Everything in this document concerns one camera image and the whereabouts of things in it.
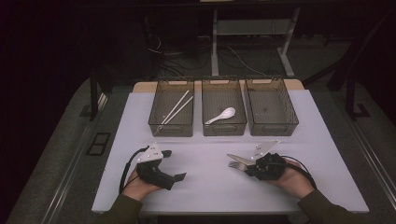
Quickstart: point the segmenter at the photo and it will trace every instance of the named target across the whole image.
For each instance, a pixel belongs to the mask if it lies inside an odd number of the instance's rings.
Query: white spoon
[[[234,115],[235,115],[235,109],[233,107],[228,107],[220,115],[218,115],[217,117],[215,117],[213,119],[208,120],[205,124],[211,124],[218,119],[229,119],[229,118],[233,117]]]

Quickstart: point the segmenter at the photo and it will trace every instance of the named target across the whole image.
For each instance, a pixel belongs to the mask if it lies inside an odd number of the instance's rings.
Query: fork
[[[234,169],[237,169],[237,170],[240,170],[243,172],[245,172],[248,169],[248,167],[244,163],[239,162],[239,161],[230,161],[228,163],[228,167],[232,167]]]

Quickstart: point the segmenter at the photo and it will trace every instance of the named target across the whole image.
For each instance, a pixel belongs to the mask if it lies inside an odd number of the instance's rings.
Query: sleeve
[[[141,202],[120,194],[110,210],[100,215],[93,224],[134,224],[142,206]]]
[[[332,204],[319,190],[314,190],[298,202],[312,224],[368,224],[356,214]]]

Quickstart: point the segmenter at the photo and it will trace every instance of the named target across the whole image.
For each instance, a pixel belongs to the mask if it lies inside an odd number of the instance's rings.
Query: person
[[[286,160],[288,163],[299,166],[295,161]],[[135,223],[142,201],[152,192],[161,188],[141,180],[136,170],[129,179],[130,182],[117,197],[109,211],[104,212],[93,223]],[[310,219],[311,224],[368,224],[356,214],[345,208],[331,203],[318,189],[314,189],[305,176],[291,168],[286,168],[285,173],[278,180],[266,181],[271,185],[285,190],[290,196],[300,199],[298,205]]]

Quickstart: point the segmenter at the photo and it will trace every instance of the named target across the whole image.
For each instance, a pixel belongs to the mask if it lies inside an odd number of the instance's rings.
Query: white table
[[[140,87],[152,83],[142,83]],[[333,203],[351,212],[368,207],[344,164],[309,91],[289,91],[300,124],[292,136],[203,136],[201,92],[195,89],[193,137],[153,137],[148,125],[153,91],[137,86],[126,103],[120,127],[97,191],[92,211],[104,212],[118,195],[125,163],[141,147],[157,142],[172,150],[160,169],[169,175],[187,173],[171,190],[150,194],[142,215],[291,214],[299,212],[297,200],[281,189],[229,168],[226,154],[249,157],[262,141],[279,139],[272,152],[292,156],[309,169],[318,188]]]

